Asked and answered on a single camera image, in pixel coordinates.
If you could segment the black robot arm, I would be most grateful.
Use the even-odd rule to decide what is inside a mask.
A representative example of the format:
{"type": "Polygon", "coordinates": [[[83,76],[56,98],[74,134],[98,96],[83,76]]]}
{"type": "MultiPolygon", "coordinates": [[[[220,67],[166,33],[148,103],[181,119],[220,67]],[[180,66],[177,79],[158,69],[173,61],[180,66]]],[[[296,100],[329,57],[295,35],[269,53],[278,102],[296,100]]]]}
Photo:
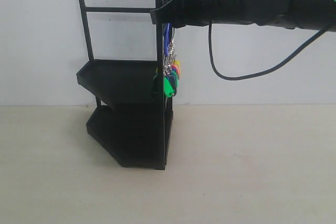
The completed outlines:
{"type": "Polygon", "coordinates": [[[335,31],[335,0],[168,0],[152,23],[174,28],[210,24],[335,31]]]}

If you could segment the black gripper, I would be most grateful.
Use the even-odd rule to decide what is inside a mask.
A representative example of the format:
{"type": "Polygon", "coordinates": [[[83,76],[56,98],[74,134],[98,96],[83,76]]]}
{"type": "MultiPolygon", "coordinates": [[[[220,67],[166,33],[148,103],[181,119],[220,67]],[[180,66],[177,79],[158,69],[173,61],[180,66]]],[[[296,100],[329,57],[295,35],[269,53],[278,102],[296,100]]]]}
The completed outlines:
{"type": "Polygon", "coordinates": [[[168,0],[150,11],[152,24],[174,28],[209,24],[250,25],[244,0],[168,0]]]}

